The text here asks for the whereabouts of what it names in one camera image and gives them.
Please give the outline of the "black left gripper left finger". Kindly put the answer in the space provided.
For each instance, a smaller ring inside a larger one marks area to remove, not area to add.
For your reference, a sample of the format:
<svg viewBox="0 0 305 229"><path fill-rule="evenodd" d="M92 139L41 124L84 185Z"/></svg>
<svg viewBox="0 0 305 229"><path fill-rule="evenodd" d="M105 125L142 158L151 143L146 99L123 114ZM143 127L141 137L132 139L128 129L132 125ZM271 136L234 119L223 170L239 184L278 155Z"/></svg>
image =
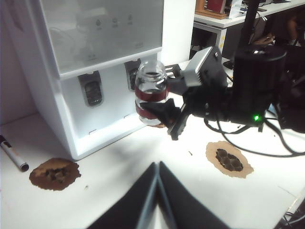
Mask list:
<svg viewBox="0 0 305 229"><path fill-rule="evenodd" d="M158 166L152 163L90 229L148 229L157 204Z"/></svg>

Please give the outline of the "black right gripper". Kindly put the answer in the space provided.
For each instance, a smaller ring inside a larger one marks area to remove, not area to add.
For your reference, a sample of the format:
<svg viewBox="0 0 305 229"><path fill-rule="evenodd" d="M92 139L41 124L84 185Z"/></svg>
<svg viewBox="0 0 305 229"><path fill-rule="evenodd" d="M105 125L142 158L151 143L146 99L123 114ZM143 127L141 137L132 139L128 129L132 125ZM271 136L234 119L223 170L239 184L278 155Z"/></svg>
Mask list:
<svg viewBox="0 0 305 229"><path fill-rule="evenodd" d="M182 78L168 79L169 92L182 95L183 105L176 107L171 98L165 103L144 102L141 108L161 121L167 128L168 135L177 141L186 127L190 115L205 118L208 121L229 122L232 116L232 87L214 88L208 86L189 87Z"/></svg>

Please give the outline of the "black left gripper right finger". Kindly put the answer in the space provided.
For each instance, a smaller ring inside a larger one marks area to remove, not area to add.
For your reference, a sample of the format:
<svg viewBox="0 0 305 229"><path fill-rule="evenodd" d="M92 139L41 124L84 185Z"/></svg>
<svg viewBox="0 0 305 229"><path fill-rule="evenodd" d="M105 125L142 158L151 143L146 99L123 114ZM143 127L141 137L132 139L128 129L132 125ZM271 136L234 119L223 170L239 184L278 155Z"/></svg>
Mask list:
<svg viewBox="0 0 305 229"><path fill-rule="evenodd" d="M168 226L175 229L228 229L222 220L199 202L177 179L164 162L159 163L160 192L168 216Z"/></svg>

